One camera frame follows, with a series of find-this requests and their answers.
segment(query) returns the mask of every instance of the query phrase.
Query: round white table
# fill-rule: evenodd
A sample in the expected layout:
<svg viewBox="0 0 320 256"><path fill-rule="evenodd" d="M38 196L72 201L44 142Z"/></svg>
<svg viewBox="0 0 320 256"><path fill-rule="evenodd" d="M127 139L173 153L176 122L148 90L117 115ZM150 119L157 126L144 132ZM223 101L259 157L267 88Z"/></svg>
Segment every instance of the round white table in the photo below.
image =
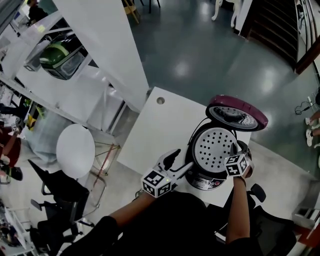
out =
<svg viewBox="0 0 320 256"><path fill-rule="evenodd" d="M85 176L96 155L95 141L90 131L80 124L65 128L56 144L56 158L62 171L71 178Z"/></svg>

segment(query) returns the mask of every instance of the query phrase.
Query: table hole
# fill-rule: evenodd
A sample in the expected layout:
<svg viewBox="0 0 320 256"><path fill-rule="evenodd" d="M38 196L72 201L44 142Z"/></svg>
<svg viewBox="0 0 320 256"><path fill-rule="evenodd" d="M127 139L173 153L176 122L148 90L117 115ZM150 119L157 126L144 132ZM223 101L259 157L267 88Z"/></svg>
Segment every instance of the table hole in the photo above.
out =
<svg viewBox="0 0 320 256"><path fill-rule="evenodd" d="M156 103L158 103L159 105L162 105L163 103L165 103L165 98L163 98L163 97L157 98Z"/></svg>

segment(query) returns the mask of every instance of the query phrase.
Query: staircase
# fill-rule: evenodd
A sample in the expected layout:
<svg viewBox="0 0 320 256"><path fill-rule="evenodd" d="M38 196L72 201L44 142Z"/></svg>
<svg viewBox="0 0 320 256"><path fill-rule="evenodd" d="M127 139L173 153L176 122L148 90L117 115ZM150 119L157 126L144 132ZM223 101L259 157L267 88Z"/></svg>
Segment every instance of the staircase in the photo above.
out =
<svg viewBox="0 0 320 256"><path fill-rule="evenodd" d="M295 0L260 1L249 39L265 44L292 67L297 63L298 21Z"/></svg>

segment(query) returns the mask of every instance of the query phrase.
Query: black sleeve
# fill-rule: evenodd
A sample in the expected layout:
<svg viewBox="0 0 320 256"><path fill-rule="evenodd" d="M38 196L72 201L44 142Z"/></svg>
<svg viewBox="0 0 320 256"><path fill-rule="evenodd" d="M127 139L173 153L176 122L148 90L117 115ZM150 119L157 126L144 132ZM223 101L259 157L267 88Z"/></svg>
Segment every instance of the black sleeve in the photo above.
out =
<svg viewBox="0 0 320 256"><path fill-rule="evenodd" d="M105 216L87 235L67 247L61 256L100 256L118 239L119 233L116 220Z"/></svg>
<svg viewBox="0 0 320 256"><path fill-rule="evenodd" d="M253 238L240 238L226 246L226 255L263 256L258 241Z"/></svg>

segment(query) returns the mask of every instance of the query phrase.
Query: power cord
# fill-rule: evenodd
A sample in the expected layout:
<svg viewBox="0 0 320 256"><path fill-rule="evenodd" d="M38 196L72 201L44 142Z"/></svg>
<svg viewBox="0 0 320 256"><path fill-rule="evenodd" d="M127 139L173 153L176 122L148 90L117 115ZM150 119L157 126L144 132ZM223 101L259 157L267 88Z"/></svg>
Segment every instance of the power cord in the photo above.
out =
<svg viewBox="0 0 320 256"><path fill-rule="evenodd" d="M311 106L307 106L306 108L300 110L300 109L302 108L303 103L310 104L310 102L308 102L308 101L302 101L301 104L300 104L300 106L296 106L295 109L294 109L294 113L295 113L296 115L299 115L299 116L300 116L300 115L302 114L302 112L307 111L307 110L310 109L313 105L316 104L316 103L313 103Z"/></svg>

